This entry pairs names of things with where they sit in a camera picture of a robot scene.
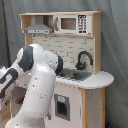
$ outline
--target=microwave window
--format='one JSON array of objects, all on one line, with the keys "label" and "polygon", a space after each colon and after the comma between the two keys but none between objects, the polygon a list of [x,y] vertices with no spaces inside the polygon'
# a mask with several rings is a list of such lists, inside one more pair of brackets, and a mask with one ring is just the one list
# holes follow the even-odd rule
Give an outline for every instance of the microwave window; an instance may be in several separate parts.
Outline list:
[{"label": "microwave window", "polygon": [[76,30],[76,18],[61,18],[61,29]]}]

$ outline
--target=microwave door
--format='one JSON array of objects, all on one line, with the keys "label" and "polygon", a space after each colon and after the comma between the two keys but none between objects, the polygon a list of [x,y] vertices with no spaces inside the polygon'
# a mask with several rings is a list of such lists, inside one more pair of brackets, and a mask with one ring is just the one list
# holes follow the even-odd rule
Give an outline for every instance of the microwave door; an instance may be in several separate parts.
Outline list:
[{"label": "microwave door", "polygon": [[57,33],[78,33],[78,18],[75,15],[61,15],[57,17]]}]

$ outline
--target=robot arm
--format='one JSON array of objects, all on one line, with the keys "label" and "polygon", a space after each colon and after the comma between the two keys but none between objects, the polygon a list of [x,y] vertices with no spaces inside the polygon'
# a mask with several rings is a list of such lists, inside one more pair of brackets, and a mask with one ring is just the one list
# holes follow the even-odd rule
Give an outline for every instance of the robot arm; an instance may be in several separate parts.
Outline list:
[{"label": "robot arm", "polygon": [[0,99],[5,96],[5,90],[21,76],[28,73],[33,65],[33,47],[26,46],[17,54],[17,59],[0,79]]},{"label": "robot arm", "polygon": [[19,51],[17,60],[0,79],[0,98],[5,96],[6,89],[16,79],[29,72],[31,79],[19,113],[9,120],[5,128],[36,127],[37,121],[49,110],[56,73],[61,72],[62,68],[62,58],[38,44],[26,46]]}]

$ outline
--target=microwave control panel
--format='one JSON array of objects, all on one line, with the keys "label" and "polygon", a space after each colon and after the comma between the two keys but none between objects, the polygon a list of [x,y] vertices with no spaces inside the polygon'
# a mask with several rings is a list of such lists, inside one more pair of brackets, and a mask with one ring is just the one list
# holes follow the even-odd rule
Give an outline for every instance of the microwave control panel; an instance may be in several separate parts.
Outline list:
[{"label": "microwave control panel", "polygon": [[78,15],[79,33],[86,33],[86,15]]}]

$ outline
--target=metal handle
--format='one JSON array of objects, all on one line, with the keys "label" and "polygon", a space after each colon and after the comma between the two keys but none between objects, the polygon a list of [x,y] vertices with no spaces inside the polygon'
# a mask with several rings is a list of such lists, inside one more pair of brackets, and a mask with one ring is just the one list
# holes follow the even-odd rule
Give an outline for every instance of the metal handle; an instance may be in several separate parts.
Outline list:
[{"label": "metal handle", "polygon": [[57,22],[58,22],[58,17],[55,18],[54,20],[54,27],[55,27],[55,30],[58,31],[58,27],[57,27]]}]

